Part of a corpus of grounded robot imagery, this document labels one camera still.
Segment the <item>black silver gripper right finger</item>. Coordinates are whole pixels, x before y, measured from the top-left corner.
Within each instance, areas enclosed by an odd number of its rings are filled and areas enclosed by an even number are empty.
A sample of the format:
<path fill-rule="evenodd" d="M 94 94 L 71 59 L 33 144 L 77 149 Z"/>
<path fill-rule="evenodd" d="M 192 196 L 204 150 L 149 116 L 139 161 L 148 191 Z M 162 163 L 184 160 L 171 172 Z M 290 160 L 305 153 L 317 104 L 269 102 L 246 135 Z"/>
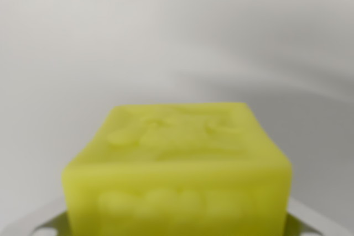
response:
<path fill-rule="evenodd" d="M 291 197 L 284 235 L 351 236 L 353 233 Z"/>

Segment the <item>black silver gripper left finger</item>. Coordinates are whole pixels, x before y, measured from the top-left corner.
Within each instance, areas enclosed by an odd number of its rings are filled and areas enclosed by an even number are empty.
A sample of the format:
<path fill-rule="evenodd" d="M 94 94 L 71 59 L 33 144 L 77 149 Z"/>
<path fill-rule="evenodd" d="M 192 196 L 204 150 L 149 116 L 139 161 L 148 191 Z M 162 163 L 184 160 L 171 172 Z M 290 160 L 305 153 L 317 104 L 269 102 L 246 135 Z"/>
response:
<path fill-rule="evenodd" d="M 35 235 L 42 229 L 48 229 L 54 235 L 72 235 L 63 197 L 55 199 L 5 226 L 1 235 Z"/>

